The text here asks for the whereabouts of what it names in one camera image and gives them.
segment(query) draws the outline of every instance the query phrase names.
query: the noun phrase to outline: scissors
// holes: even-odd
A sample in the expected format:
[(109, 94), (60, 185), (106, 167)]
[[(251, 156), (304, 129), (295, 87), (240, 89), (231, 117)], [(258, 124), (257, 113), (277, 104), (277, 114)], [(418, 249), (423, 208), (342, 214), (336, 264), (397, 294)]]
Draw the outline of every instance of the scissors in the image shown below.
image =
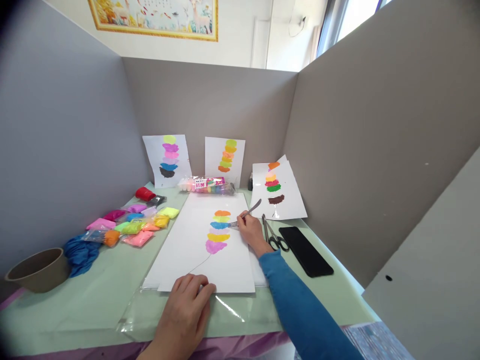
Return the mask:
[(263, 228), (265, 230), (265, 241), (270, 244), (271, 248), (273, 250), (282, 249), (284, 252), (289, 252), (290, 251), (289, 244), (285, 241), (285, 239), (283, 237), (275, 235), (274, 231), (272, 230), (269, 223), (265, 219), (265, 214), (263, 214), (261, 216), (261, 220), (263, 222)]

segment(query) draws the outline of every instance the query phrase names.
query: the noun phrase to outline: brown bowl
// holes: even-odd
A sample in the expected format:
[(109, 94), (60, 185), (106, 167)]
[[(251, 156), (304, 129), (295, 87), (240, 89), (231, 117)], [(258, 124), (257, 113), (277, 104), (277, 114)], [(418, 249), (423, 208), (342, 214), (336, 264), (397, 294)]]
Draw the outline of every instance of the brown bowl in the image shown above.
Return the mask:
[(70, 276), (70, 265), (60, 247), (32, 255), (12, 267), (5, 280), (14, 282), (33, 293), (46, 293)]

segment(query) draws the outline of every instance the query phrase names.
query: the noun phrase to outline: person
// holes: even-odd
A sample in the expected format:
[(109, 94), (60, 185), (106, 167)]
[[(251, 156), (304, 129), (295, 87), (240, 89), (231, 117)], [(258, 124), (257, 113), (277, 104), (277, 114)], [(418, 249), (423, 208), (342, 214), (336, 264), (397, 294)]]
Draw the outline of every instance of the person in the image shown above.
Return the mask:
[[(265, 241), (260, 221), (250, 215), (241, 218), (245, 213), (237, 217), (241, 236), (258, 257), (278, 317), (302, 360), (362, 360), (322, 303), (287, 265), (281, 251), (274, 251)], [(209, 298), (215, 290), (204, 275), (177, 279), (153, 341), (138, 359), (188, 359), (204, 336)]]

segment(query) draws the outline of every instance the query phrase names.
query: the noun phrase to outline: black phone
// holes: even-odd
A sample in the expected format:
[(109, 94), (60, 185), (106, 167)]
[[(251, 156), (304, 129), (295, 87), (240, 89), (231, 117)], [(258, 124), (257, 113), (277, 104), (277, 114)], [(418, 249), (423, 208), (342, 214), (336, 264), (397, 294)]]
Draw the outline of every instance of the black phone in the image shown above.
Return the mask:
[(333, 275), (334, 270), (319, 254), (298, 227), (281, 227), (278, 229), (303, 270), (311, 278)]

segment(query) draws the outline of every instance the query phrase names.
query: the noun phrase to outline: hand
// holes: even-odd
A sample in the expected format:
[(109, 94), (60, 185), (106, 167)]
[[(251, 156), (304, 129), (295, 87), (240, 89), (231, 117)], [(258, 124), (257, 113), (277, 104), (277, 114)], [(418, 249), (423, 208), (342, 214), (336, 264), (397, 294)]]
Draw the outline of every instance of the hand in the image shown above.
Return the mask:
[(242, 218), (246, 212), (245, 210), (236, 218), (242, 238), (251, 246), (257, 258), (265, 253), (272, 253), (274, 250), (264, 239), (260, 221), (250, 214)]
[(204, 337), (210, 295), (216, 290), (205, 275), (187, 274), (173, 284), (155, 337), (139, 360), (186, 360)]

